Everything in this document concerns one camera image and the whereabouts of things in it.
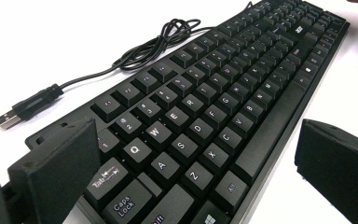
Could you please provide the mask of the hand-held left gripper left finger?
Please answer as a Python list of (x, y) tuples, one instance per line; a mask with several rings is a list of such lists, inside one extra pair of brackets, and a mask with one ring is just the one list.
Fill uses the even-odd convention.
[(62, 224), (100, 167), (95, 121), (82, 119), (53, 134), (8, 169), (24, 197), (24, 224)]

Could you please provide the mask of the black keyboard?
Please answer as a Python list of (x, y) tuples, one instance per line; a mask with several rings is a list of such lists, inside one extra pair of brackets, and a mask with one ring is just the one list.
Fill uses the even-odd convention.
[(304, 0), (260, 0), (28, 137), (96, 122), (92, 224), (241, 224), (348, 29)]

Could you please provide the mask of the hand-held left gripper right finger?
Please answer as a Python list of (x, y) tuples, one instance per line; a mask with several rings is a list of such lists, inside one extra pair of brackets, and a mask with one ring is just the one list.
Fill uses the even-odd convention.
[(358, 224), (358, 137), (333, 125), (304, 119), (295, 165), (345, 218)]

